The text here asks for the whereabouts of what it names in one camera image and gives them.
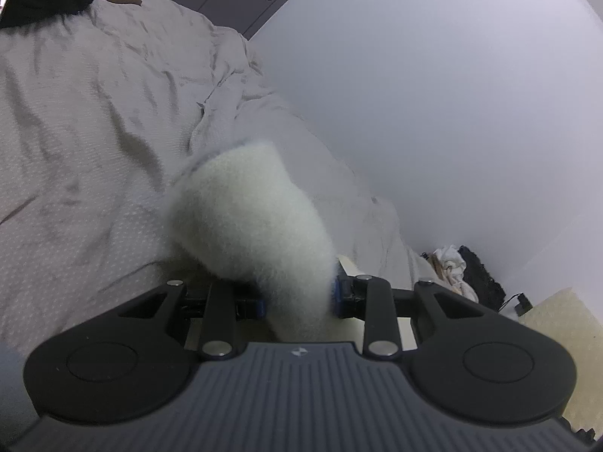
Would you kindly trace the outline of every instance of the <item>white plush toy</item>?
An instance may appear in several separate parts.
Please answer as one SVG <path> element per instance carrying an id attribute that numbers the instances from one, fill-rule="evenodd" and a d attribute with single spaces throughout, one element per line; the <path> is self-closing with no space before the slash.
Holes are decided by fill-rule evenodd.
<path id="1" fill-rule="evenodd" d="M 330 314 L 332 242 L 272 144 L 239 146 L 183 173 L 166 194 L 164 218 L 210 272 L 258 285 L 281 340 L 346 334 Z"/>

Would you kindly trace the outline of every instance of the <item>wrinkled fabric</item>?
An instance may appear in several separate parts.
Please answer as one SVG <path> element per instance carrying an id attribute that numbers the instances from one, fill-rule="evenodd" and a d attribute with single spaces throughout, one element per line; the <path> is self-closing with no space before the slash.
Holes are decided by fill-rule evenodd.
<path id="1" fill-rule="evenodd" d="M 44 339 L 194 270 L 159 221 L 191 158 L 272 141 L 337 252 L 412 287 L 426 271 L 389 202 L 273 93 L 237 32 L 168 0 L 95 0 L 0 32 L 0 337 Z"/>

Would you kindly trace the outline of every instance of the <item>bed sheet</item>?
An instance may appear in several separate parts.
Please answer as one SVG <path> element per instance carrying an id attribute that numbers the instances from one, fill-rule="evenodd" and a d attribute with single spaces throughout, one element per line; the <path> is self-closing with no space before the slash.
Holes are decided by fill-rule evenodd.
<path id="1" fill-rule="evenodd" d="M 237 32 L 168 0 L 95 0 L 0 33 L 0 337 L 22 354 L 196 262 L 158 218 L 191 158 L 269 139 L 337 251 L 411 287 L 397 214 L 266 84 Z"/>

